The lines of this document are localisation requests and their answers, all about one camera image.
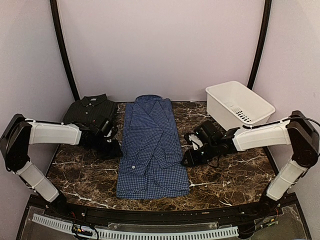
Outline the blue checked long sleeve shirt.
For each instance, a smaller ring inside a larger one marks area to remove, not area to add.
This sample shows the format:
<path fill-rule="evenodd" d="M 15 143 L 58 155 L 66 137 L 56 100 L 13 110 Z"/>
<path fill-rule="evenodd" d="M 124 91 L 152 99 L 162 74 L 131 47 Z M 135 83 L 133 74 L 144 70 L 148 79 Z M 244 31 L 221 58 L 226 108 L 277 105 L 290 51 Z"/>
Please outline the blue checked long sleeve shirt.
<path fill-rule="evenodd" d="M 170 99 L 141 95 L 126 104 L 121 150 L 117 198 L 154 200 L 189 194 Z"/>

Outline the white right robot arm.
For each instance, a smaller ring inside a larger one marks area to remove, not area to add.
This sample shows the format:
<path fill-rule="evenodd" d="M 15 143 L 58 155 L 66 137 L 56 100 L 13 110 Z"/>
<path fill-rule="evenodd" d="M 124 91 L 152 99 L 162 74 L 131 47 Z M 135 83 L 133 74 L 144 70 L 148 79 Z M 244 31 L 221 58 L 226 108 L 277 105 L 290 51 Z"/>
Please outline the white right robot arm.
<path fill-rule="evenodd" d="M 222 156 L 256 148 L 271 149 L 279 173 L 265 190 L 265 198 L 255 205 L 255 213 L 266 217 L 280 198 L 313 167 L 320 158 L 320 134 L 316 120 L 300 110 L 290 116 L 260 125 L 242 125 L 225 132 L 207 120 L 186 133 L 191 148 L 182 158 L 185 167 L 205 165 Z"/>

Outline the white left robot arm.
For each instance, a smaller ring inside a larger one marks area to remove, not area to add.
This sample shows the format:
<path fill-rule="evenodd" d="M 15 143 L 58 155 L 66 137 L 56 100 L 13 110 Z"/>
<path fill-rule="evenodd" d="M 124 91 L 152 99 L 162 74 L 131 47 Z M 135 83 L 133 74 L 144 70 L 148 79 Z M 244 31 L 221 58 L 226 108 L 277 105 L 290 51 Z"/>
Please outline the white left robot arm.
<path fill-rule="evenodd" d="M 117 128 L 109 123 L 98 128 L 76 121 L 40 121 L 17 113 L 11 118 L 0 137 L 0 152 L 8 172 L 17 175 L 51 204 L 51 210 L 58 217 L 67 218 L 71 208 L 65 203 L 64 194 L 33 162 L 31 149 L 37 145 L 81 146 L 94 150 L 101 159 L 119 158 L 122 156 L 122 151 L 115 139 L 117 131 Z"/>

